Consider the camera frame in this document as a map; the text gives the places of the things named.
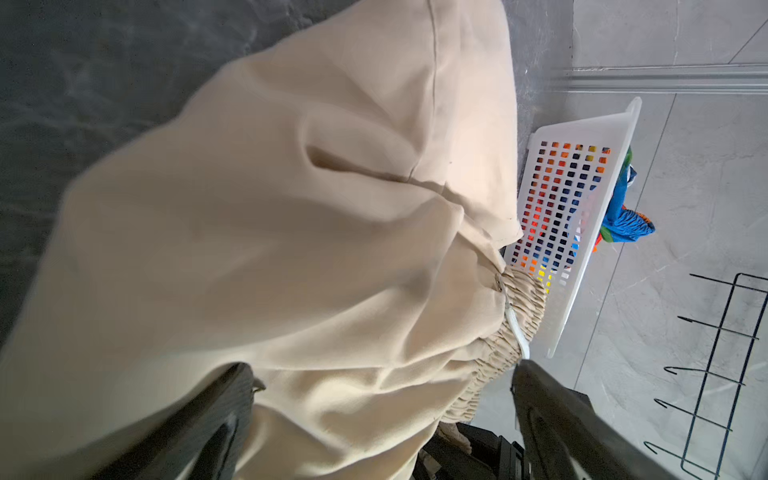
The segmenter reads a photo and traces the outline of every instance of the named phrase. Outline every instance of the metal hook rack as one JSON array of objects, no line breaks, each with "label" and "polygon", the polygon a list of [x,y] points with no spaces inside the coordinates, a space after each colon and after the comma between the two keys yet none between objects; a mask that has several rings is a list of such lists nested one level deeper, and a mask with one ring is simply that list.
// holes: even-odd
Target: metal hook rack
[{"label": "metal hook rack", "polygon": [[[720,477],[720,468],[723,466],[723,457],[725,456],[725,449],[726,449],[726,445],[728,443],[728,435],[733,431],[731,429],[731,423],[733,422],[733,414],[736,411],[736,404],[739,401],[739,393],[741,391],[741,387],[746,386],[744,384],[744,376],[746,374],[746,368],[747,368],[747,365],[750,362],[750,356],[752,355],[752,348],[753,348],[755,342],[757,340],[759,340],[759,338],[757,337],[757,332],[760,329],[760,322],[763,320],[763,314],[766,311],[766,305],[768,305],[768,290],[762,290],[762,289],[754,288],[752,286],[747,286],[747,285],[740,285],[739,284],[739,280],[742,277],[747,277],[747,278],[750,278],[750,279],[765,280],[765,281],[768,282],[768,278],[765,278],[765,277],[762,277],[762,276],[749,275],[748,273],[737,273],[736,276],[733,278],[733,282],[726,282],[726,281],[723,281],[723,280],[709,278],[708,276],[696,275],[695,273],[691,273],[690,275],[693,276],[693,277],[699,278],[699,279],[709,280],[709,281],[712,281],[712,282],[724,283],[726,285],[730,285],[730,292],[728,293],[728,300],[726,301],[725,309],[723,310],[723,315],[720,317],[720,324],[718,324],[718,325],[712,325],[711,323],[701,322],[699,320],[691,319],[691,318],[688,318],[688,317],[685,317],[685,316],[679,316],[678,317],[679,319],[684,320],[686,322],[695,323],[697,325],[702,325],[702,326],[708,326],[710,328],[714,328],[714,329],[717,330],[717,333],[715,334],[715,339],[712,342],[712,350],[710,351],[710,358],[707,361],[707,367],[705,369],[691,369],[691,368],[680,367],[680,366],[665,366],[664,367],[664,371],[666,371],[668,373],[671,373],[672,375],[677,375],[677,372],[701,372],[701,373],[704,374],[703,378],[701,380],[701,387],[699,389],[699,396],[698,396],[698,398],[696,400],[696,406],[694,407],[694,410],[692,412],[690,412],[690,411],[688,411],[686,409],[682,409],[681,407],[672,405],[669,402],[665,402],[662,399],[654,399],[654,401],[657,404],[659,404],[660,406],[664,407],[665,409],[667,409],[669,407],[672,407],[673,409],[679,410],[681,412],[684,412],[684,413],[687,413],[688,415],[690,415],[690,417],[691,417],[690,418],[690,428],[688,429],[688,436],[686,437],[685,446],[683,447],[683,454],[682,455],[678,455],[677,453],[674,453],[674,452],[672,452],[670,450],[664,449],[664,448],[660,447],[659,445],[655,445],[654,443],[651,443],[651,442],[643,442],[643,444],[646,446],[646,448],[651,450],[654,454],[658,455],[657,450],[661,450],[662,452],[665,452],[668,455],[672,455],[673,457],[679,458],[680,459],[680,469],[683,470],[684,472],[686,472],[688,475],[691,475],[694,478],[698,478],[699,480],[704,480],[700,476],[695,475],[693,472],[691,472],[690,470],[686,469],[687,465],[692,465],[692,466],[695,466],[697,468],[700,468],[702,471],[708,472],[708,473],[714,475],[713,480],[717,480],[717,478]],[[738,289],[752,290],[752,291],[755,291],[755,292],[758,292],[758,293],[765,294],[765,299],[763,300],[763,305],[762,305],[762,307],[760,309],[760,314],[757,317],[757,321],[755,323],[755,328],[754,328],[754,331],[752,332],[752,335],[750,335],[748,333],[742,333],[742,332],[738,332],[736,330],[728,329],[728,328],[725,328],[723,326],[724,323],[725,323],[726,317],[728,315],[728,309],[731,306],[731,300],[733,299],[733,294],[737,291],[737,288]],[[736,334],[736,335],[739,335],[739,336],[745,336],[746,338],[750,339],[750,345],[749,345],[749,347],[748,347],[748,349],[746,351],[746,357],[744,358],[744,364],[743,364],[742,369],[741,369],[741,376],[739,377],[738,380],[731,379],[731,378],[728,378],[726,376],[722,376],[722,375],[720,375],[718,373],[710,371],[710,368],[712,366],[712,360],[715,357],[715,352],[717,351],[717,346],[718,346],[718,343],[720,341],[720,333],[721,332],[733,333],[733,334]],[[719,379],[726,380],[728,382],[736,383],[736,393],[733,396],[733,404],[731,405],[731,408],[730,408],[730,416],[728,417],[727,425],[722,425],[722,424],[720,424],[718,422],[715,422],[715,421],[713,421],[711,419],[708,419],[708,418],[705,418],[705,417],[699,415],[699,408],[701,407],[701,399],[703,397],[704,388],[707,385],[707,378],[709,376],[714,376],[714,377],[717,377]],[[689,452],[690,441],[691,441],[691,439],[694,436],[694,426],[696,425],[696,421],[697,420],[703,420],[705,422],[710,423],[711,425],[718,426],[718,427],[722,428],[725,431],[725,433],[723,435],[723,444],[720,447],[720,457],[717,459],[717,467],[714,470],[710,470],[709,468],[706,468],[706,467],[704,467],[702,465],[699,465],[696,462],[692,462],[691,460],[689,460],[687,458],[687,456],[690,454],[690,452]]]}]

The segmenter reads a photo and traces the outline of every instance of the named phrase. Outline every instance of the garment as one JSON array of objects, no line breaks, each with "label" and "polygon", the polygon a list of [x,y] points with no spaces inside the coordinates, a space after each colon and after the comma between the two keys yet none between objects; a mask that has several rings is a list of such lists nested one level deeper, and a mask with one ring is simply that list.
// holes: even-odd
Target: garment
[{"label": "garment", "polygon": [[600,243],[601,239],[606,242],[636,242],[641,237],[656,231],[656,227],[647,217],[628,210],[624,206],[627,189],[636,176],[637,172],[632,168],[632,149],[630,148],[621,165],[611,202],[605,211],[597,243]]},{"label": "garment", "polygon": [[238,478],[408,478],[502,327],[498,0],[362,0],[79,177],[0,359],[0,476],[81,478],[232,362]]}]

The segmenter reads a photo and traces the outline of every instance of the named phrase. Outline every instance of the white plastic basket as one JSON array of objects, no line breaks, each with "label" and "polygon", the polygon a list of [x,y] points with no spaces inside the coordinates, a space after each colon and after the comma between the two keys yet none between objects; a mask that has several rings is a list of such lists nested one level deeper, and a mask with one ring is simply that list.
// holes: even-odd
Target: white plastic basket
[{"label": "white plastic basket", "polygon": [[504,257],[548,289],[535,341],[545,344],[549,358],[587,269],[641,105],[635,98],[624,113],[541,127],[528,143],[518,195],[523,237]]}]

